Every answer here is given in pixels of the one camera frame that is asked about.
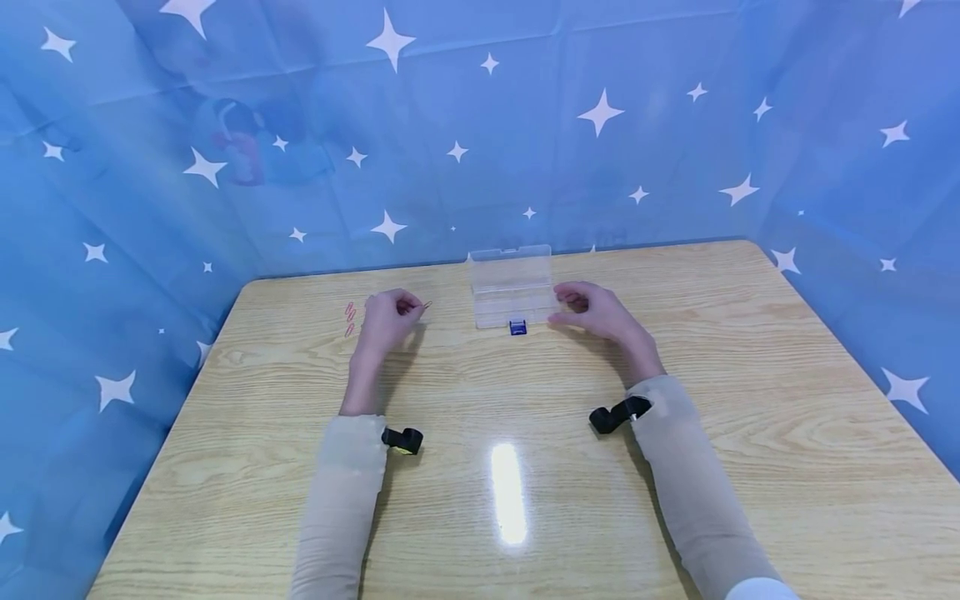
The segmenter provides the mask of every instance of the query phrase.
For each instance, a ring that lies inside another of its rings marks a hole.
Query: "black strap clip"
[[[630,396],[611,410],[603,406],[590,413],[590,424],[600,435],[612,433],[625,420],[637,420],[653,408],[650,400],[643,396]]]
[[[423,444],[423,434],[416,429],[407,427],[403,433],[394,431],[390,427],[383,430],[380,440],[391,448],[396,448],[400,454],[417,454]]]

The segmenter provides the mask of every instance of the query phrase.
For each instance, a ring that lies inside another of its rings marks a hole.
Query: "left hand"
[[[355,355],[382,362],[413,331],[425,310],[423,302],[404,289],[370,296]]]

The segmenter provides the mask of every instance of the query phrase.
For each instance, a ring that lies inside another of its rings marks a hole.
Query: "hand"
[[[403,289],[370,296],[354,356],[364,357],[375,364],[383,362],[390,350],[413,331],[425,310],[426,306],[419,298]]]
[[[565,302],[573,312],[550,315],[550,323],[582,327],[619,344],[636,383],[666,374],[654,336],[630,314],[614,292],[588,281],[567,281],[555,286],[553,291],[557,300]]]

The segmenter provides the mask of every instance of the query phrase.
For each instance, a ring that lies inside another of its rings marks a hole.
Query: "black wrist strap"
[[[653,408],[650,400],[643,396],[630,396],[610,410],[601,406],[590,413],[590,424],[600,435],[612,433],[626,420],[637,420]]]

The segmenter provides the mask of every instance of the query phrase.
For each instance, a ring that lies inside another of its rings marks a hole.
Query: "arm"
[[[307,493],[291,598],[357,597],[387,464],[387,446],[380,440],[386,419],[376,379],[387,353],[406,338],[424,310],[422,302],[404,290],[367,300],[340,415],[326,428]]]
[[[653,471],[667,531],[700,593],[706,600],[796,598],[756,541],[693,402],[666,374],[653,336],[610,290],[570,282],[555,291],[573,312],[553,315],[551,323],[617,342],[636,383],[628,394],[653,404],[632,426]]]

